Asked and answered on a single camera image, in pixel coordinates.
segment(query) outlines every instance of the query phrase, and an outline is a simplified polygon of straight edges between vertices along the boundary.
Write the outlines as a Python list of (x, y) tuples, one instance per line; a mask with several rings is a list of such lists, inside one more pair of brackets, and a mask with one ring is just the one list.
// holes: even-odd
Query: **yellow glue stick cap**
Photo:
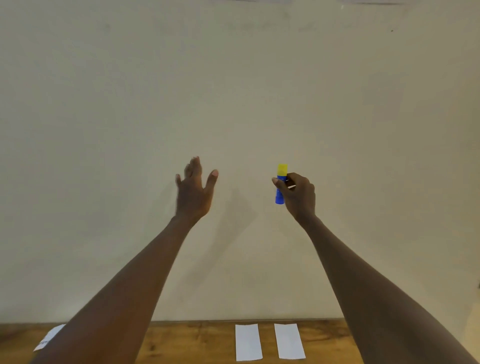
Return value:
[(287, 175), (288, 164), (279, 164), (277, 176), (286, 176)]

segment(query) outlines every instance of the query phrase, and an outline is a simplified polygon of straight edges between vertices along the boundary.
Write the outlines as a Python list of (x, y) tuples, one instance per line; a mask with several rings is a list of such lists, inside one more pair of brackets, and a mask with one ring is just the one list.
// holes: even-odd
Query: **paper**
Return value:
[(275, 336), (280, 359), (305, 359), (297, 324), (275, 324)]
[(58, 332), (62, 329), (62, 327), (64, 327), (65, 324), (63, 325), (60, 325), (60, 326), (55, 326), (52, 330), (50, 330), (46, 335), (45, 337), (43, 338), (42, 341), (40, 341), (40, 343), (36, 346), (35, 349), (33, 349), (33, 351), (37, 351), (37, 350), (40, 350), (40, 349), (43, 349), (50, 340), (53, 339), (53, 337), (55, 335), (58, 334)]
[(237, 351), (237, 362), (263, 358), (258, 324), (235, 325), (235, 348)]

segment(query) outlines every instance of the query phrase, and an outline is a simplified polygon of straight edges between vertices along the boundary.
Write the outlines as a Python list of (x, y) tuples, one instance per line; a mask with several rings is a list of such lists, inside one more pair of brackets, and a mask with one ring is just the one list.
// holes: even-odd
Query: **wooden table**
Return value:
[[(264, 358), (258, 364), (361, 364), (344, 320), (152, 322), (137, 364), (236, 363), (235, 324), (258, 323)], [(274, 323), (297, 323), (304, 360), (278, 358)], [(0, 325), (0, 363), (27, 364), (32, 350), (58, 324)]]

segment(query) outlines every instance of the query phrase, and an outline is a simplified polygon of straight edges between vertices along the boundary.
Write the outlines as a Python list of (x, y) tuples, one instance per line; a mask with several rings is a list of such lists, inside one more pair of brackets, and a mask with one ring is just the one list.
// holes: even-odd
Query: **white wall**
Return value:
[(480, 278), (480, 3), (0, 1), (0, 322), (64, 321), (220, 177), (154, 319), (338, 317), (277, 163), (460, 336)]

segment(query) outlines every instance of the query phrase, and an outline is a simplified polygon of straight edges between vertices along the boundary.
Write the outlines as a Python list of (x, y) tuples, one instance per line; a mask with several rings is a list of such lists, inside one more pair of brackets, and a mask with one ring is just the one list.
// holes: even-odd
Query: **blue glue stick body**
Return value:
[[(287, 180), (287, 168), (288, 164), (279, 164), (278, 165), (278, 170), (277, 170), (277, 178), (279, 180), (282, 180), (285, 182)], [(276, 197), (275, 197), (275, 203), (277, 205), (283, 205), (285, 203), (285, 200), (283, 199), (283, 195), (280, 192), (280, 190), (277, 188), (276, 189)]]

